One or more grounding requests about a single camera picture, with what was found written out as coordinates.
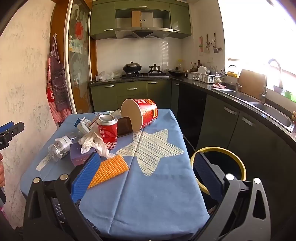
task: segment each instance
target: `white tile backsplash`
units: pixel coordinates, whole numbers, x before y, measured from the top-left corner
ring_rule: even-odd
[[[122,67],[133,61],[142,66],[141,73],[149,71],[149,65],[160,65],[162,71],[175,68],[182,58],[182,40],[175,38],[128,38],[97,40],[97,67],[102,71],[123,71]]]

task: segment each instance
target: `mug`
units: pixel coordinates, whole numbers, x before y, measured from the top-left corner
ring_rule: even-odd
[[[193,80],[193,74],[190,73],[190,72],[186,73],[186,74],[185,74],[185,77],[186,77],[187,79],[191,79],[191,80]]]

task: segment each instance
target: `purple box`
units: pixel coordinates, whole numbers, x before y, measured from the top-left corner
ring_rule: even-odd
[[[81,154],[81,145],[79,143],[74,143],[70,145],[70,158],[74,166],[78,166],[83,164],[89,156],[96,151],[94,148],[91,147],[89,152]]]

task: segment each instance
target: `white star pattern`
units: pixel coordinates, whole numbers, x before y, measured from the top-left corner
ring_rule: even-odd
[[[148,134],[142,130],[133,133],[133,142],[116,152],[117,155],[137,157],[146,176],[151,176],[162,157],[176,156],[184,151],[167,142],[168,130]]]

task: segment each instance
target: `metal screw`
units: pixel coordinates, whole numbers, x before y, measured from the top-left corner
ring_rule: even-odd
[[[67,180],[68,179],[68,174],[62,174],[59,178],[63,181]]]
[[[232,174],[226,174],[226,178],[230,181],[234,180],[234,175]]]
[[[38,177],[34,178],[33,182],[34,183],[39,183],[40,182],[40,178],[38,178]]]
[[[254,178],[254,182],[257,183],[257,184],[260,184],[261,183],[261,180],[256,177],[256,178]]]

